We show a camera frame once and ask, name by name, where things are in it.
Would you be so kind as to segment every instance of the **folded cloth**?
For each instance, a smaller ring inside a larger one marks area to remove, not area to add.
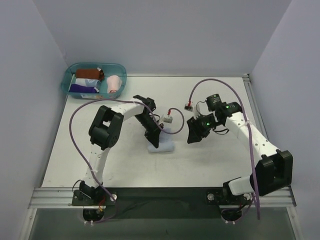
[[[90,86],[80,86],[78,84],[71,84],[69,92],[71,93],[87,93],[87,94],[97,94],[99,89]]]
[[[108,86],[106,92],[108,94],[115,93],[120,89],[121,84],[122,84],[122,80],[120,77],[118,77],[117,75],[109,76],[106,79],[106,85]]]
[[[105,78],[105,73],[101,68],[77,69],[75,72],[77,79],[97,79],[102,81]]]
[[[98,79],[76,78],[74,84],[100,89],[101,81]]]
[[[170,128],[164,128],[165,131],[170,132]],[[160,132],[159,135],[159,147],[155,148],[149,141],[148,141],[148,152],[149,153],[165,153],[165,152],[173,152],[175,149],[175,144],[172,141],[172,136],[170,134],[164,133],[163,131]]]

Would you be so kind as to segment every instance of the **table top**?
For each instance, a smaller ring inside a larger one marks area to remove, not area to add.
[[[184,110],[194,85],[205,77],[161,77],[131,76],[120,96],[120,100],[130,100],[134,95],[154,99],[162,115],[168,108],[182,110],[185,120],[192,113]],[[219,77],[231,85],[239,94],[248,118],[255,125],[243,79],[241,77]],[[192,101],[204,101],[212,94],[219,94],[224,102],[237,102],[236,96],[225,85],[207,81],[195,90]],[[73,146],[68,125],[72,113],[84,99],[68,96],[58,128],[52,153],[46,169],[43,188],[72,187],[85,176],[87,165]],[[117,102],[101,101],[81,109],[74,117],[72,131],[75,141],[84,155],[90,156],[89,127],[101,105],[108,107]],[[207,107],[199,104],[201,111]],[[165,127],[175,131],[181,126],[181,116],[172,111],[173,123]],[[148,153],[145,129],[134,117],[125,121],[117,144],[110,150],[106,160],[103,185],[106,187],[221,187],[226,181],[251,174],[250,155],[245,147],[230,132],[217,135],[211,132],[201,142],[187,144],[188,126],[172,136],[174,152]]]

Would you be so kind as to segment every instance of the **purple towel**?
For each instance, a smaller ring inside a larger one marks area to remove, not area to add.
[[[80,86],[78,84],[71,84],[69,92],[71,93],[86,93],[97,94],[99,89],[91,86]]]

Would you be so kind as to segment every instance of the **blue cloth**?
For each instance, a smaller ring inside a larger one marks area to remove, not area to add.
[[[101,81],[97,79],[76,78],[74,84],[100,89]]]
[[[80,86],[78,84],[71,84],[69,92],[71,93],[86,93],[86,94],[97,94],[99,89],[96,87]]]
[[[171,132],[170,128],[164,128],[167,132]],[[170,134],[164,133],[163,131],[159,135],[159,147],[155,148],[150,142],[147,143],[148,152],[153,153],[166,153],[173,152],[175,150],[175,144],[172,141],[172,136]]]

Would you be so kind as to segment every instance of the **wall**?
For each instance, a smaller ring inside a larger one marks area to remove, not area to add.
[[[0,1],[0,239],[17,239],[56,135],[67,65],[31,0]]]
[[[34,0],[68,64],[131,73],[251,73],[291,0]]]
[[[292,188],[306,239],[319,239],[320,1],[293,0],[251,79],[270,139],[294,156]]]

